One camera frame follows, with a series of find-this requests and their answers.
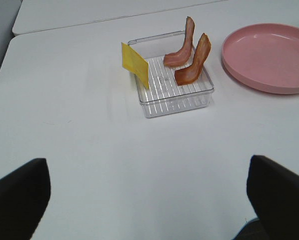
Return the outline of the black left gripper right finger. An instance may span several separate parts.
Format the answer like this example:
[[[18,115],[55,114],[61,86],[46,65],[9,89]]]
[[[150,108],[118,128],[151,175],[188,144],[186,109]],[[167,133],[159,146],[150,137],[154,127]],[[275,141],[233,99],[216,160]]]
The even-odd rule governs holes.
[[[272,240],[299,240],[299,175],[263,155],[250,159],[248,199]]]

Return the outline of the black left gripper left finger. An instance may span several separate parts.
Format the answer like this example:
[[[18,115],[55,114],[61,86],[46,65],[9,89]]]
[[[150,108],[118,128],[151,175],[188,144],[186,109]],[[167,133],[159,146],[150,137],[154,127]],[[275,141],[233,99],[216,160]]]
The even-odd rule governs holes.
[[[0,240],[29,240],[51,197],[47,160],[35,158],[0,179]]]

